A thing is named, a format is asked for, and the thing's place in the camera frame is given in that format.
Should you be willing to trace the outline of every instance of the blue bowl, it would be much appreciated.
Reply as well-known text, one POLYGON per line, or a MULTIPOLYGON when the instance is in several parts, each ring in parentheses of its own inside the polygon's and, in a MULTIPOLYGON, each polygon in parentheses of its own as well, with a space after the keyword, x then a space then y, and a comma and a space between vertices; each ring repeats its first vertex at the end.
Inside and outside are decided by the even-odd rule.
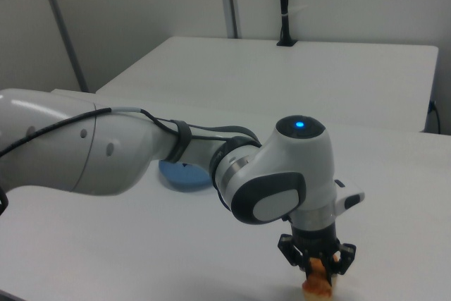
POLYGON ((160 161, 158 167, 164 178, 177 187, 194 188, 211 184, 210 175, 198 166, 160 161))

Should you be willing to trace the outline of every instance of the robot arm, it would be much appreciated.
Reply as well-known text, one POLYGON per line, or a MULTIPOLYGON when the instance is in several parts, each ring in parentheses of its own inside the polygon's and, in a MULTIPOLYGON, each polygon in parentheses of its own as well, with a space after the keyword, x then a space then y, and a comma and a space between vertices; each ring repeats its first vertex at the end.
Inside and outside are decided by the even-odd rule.
POLYGON ((142 109, 4 90, 0 119, 0 187, 6 191, 42 185, 117 195, 141 178, 150 161, 179 161, 210 172, 221 201, 241 222, 289 221, 292 235, 282 235, 278 246, 307 275, 310 257, 321 258, 329 283, 354 259, 355 246, 336 238, 335 218, 364 193, 334 180, 330 138, 313 118, 281 119, 261 146, 254 133, 237 126, 203 128, 142 109))

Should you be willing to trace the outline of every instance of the orange object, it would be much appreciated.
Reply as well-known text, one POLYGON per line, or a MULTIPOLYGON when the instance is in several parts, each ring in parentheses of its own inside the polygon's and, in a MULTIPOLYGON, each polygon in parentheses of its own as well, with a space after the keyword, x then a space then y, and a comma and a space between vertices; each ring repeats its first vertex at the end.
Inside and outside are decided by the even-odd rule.
POLYGON ((332 300, 332 289, 327 281, 326 269, 320 259, 310 259, 311 270, 307 280, 302 284, 305 300, 307 301, 329 301, 332 300))

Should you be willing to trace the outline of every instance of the white wall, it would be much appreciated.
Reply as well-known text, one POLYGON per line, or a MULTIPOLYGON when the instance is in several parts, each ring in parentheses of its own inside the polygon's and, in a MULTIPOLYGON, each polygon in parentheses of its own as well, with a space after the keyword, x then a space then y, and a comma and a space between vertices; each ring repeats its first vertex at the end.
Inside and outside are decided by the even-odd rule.
POLYGON ((47 0, 0 0, 0 89, 79 90, 47 0))
MULTIPOLYGON (((297 39, 439 47, 432 97, 451 134, 451 0, 290 0, 296 6, 306 6, 290 16, 297 39)), ((279 0, 237 0, 241 37, 278 39, 279 13, 279 0)), ((426 130, 435 130, 433 116, 426 130)))
POLYGON ((223 0, 57 2, 91 92, 171 36, 228 36, 223 0))

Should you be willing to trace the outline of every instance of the white table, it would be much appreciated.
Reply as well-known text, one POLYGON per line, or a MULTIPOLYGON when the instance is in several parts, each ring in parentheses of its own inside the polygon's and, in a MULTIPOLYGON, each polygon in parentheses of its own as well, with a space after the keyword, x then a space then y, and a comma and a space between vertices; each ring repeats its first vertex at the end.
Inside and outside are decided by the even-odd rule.
MULTIPOLYGON (((92 94, 67 95, 89 99, 92 94)), ((278 116, 99 96, 196 124, 234 121, 265 140, 278 116)), ((448 136, 326 123, 337 171, 365 201, 337 220, 357 245, 335 301, 446 300, 451 293, 448 136)), ((289 225, 236 221, 213 188, 180 192, 154 162, 117 197, 18 188, 0 218, 0 290, 27 301, 303 300, 277 242, 289 225)))
POLYGON ((97 93, 418 132, 438 49, 173 37, 97 93))

